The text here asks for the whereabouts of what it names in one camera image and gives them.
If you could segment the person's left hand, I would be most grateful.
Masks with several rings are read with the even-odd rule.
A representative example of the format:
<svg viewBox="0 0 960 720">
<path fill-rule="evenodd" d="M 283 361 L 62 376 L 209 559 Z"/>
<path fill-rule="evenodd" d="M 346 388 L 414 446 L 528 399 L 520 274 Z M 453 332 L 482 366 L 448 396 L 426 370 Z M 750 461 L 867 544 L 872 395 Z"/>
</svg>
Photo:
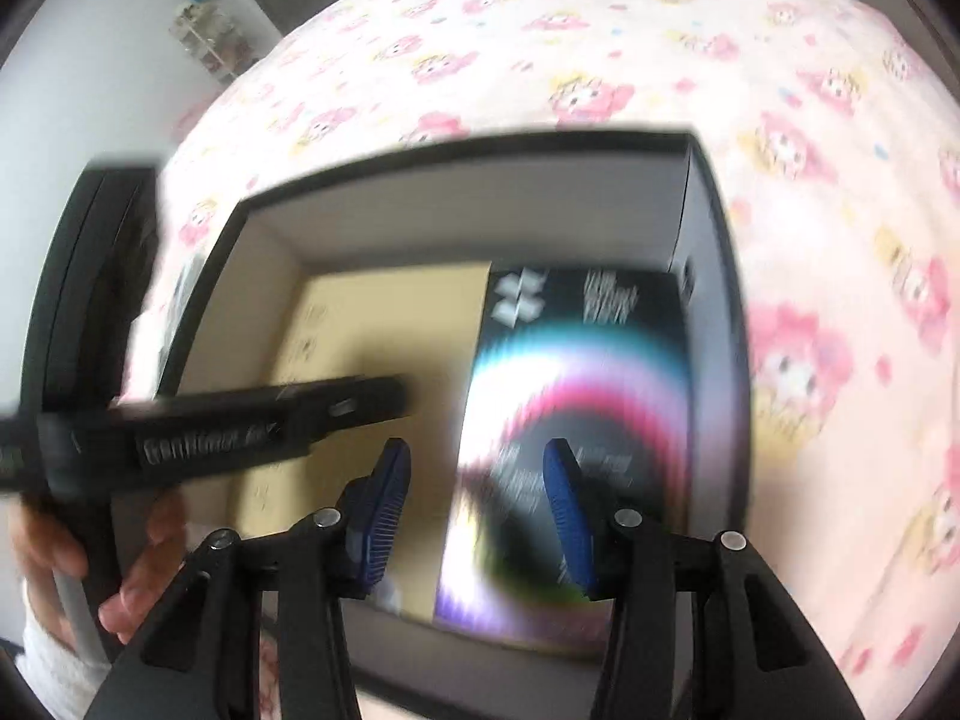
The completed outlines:
<svg viewBox="0 0 960 720">
<path fill-rule="evenodd" d="M 179 489 L 169 489 L 155 500 L 146 522 L 143 551 L 121 589 L 99 606 L 99 622 L 121 644 L 130 642 L 181 567 L 187 541 L 185 512 Z M 8 526 L 32 614 L 53 639 L 76 650 L 75 634 L 60 605 L 53 574 L 83 580 L 88 570 L 85 551 L 57 518 L 21 500 L 11 507 Z"/>
</svg>

